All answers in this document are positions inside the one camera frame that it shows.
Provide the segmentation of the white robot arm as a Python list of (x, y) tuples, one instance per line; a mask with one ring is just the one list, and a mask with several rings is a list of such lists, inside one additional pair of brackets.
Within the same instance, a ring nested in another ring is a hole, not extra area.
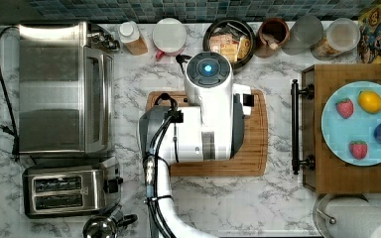
[(229, 60), (202, 52), (182, 67), (188, 104), (165, 92), (138, 122), (151, 238), (216, 238), (184, 223), (175, 211), (170, 165), (228, 161), (244, 140), (253, 95), (233, 82)]

